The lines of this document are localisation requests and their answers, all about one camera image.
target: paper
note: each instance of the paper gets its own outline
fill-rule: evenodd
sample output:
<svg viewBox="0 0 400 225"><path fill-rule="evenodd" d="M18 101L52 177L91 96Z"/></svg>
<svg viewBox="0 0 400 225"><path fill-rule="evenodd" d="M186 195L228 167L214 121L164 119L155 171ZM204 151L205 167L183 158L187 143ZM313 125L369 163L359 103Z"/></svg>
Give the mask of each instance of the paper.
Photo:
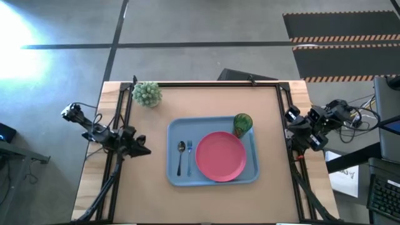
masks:
<svg viewBox="0 0 400 225"><path fill-rule="evenodd" d="M339 154L327 151L325 153L325 161L328 162L339 156ZM358 198L358 166L331 173L329 179L335 191Z"/></svg>

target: green plant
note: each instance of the green plant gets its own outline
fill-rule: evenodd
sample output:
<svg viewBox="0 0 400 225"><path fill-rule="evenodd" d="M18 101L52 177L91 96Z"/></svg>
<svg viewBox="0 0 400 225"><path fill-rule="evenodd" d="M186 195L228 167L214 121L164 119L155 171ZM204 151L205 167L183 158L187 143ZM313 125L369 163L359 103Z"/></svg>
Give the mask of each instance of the green plant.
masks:
<svg viewBox="0 0 400 225"><path fill-rule="evenodd" d="M156 82L137 83L132 94L137 103L150 108L157 106L163 96Z"/></svg>

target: concrete floor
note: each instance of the concrete floor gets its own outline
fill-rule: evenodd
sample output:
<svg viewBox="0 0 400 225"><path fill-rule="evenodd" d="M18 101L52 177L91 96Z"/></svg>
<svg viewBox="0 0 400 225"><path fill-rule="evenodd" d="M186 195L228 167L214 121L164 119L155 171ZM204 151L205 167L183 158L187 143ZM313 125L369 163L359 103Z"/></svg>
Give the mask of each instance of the concrete floor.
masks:
<svg viewBox="0 0 400 225"><path fill-rule="evenodd" d="M33 164L39 182L27 181L6 224L69 221L87 142L60 112L74 101L96 105L109 49L19 50L23 44L110 44L122 0L0 1L0 122L18 130L15 144L51 155ZM130 0L120 43L288 41L282 13L393 10L390 0ZM119 49L110 80L215 80L223 68L278 79L299 79L290 47ZM308 84L311 101L352 100L373 93L371 82ZM88 117L94 111L84 109ZM355 151L377 132L329 147ZM337 195L343 219L367 222L368 212Z"/></svg>

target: floor mat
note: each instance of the floor mat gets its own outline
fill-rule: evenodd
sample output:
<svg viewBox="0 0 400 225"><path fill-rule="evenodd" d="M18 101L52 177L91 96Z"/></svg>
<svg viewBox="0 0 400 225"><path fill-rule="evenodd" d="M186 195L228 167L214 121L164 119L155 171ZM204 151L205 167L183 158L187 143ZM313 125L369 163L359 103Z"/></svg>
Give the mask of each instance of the floor mat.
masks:
<svg viewBox="0 0 400 225"><path fill-rule="evenodd" d="M283 18L294 43L400 40L393 11L301 12Z"/></svg>
<svg viewBox="0 0 400 225"><path fill-rule="evenodd" d="M300 78L309 83L400 75L400 44L296 46L292 50Z"/></svg>

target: computer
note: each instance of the computer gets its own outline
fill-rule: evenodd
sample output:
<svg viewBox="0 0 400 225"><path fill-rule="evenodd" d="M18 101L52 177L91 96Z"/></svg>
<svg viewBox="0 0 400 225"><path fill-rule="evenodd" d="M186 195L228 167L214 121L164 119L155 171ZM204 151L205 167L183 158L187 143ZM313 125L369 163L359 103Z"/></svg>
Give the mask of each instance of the computer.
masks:
<svg viewBox="0 0 400 225"><path fill-rule="evenodd" d="M400 116L381 121L381 123L379 124L379 128L400 135Z"/></svg>
<svg viewBox="0 0 400 225"><path fill-rule="evenodd" d="M386 77L374 79L382 159L369 160L367 208L374 224L400 224L400 89Z"/></svg>

